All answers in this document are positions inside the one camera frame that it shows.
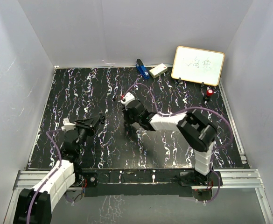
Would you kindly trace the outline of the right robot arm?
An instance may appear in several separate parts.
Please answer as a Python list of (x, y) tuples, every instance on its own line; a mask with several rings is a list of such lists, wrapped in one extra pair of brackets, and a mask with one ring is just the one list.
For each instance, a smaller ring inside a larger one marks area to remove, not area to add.
[(149, 112), (137, 100), (121, 100), (124, 120), (128, 124), (139, 124), (148, 131), (180, 132), (195, 153), (195, 165), (192, 174), (186, 176), (185, 183), (206, 185), (211, 181), (213, 168), (213, 149), (217, 126), (211, 123), (197, 109), (174, 116), (164, 116)]

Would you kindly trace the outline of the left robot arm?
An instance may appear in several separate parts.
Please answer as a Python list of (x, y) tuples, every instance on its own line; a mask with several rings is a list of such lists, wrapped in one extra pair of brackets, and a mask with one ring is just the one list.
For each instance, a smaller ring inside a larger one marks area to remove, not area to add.
[(58, 153), (58, 161), (49, 173), (30, 189), (23, 189), (18, 197), (13, 223), (15, 224), (49, 224), (52, 212), (71, 186), (94, 188), (98, 184), (95, 172), (84, 173), (80, 166), (80, 150), (88, 137), (96, 134), (99, 125), (105, 123), (105, 116), (97, 116), (75, 120), (63, 119), (63, 125), (57, 129), (64, 132), (62, 147), (58, 147), (46, 132)]

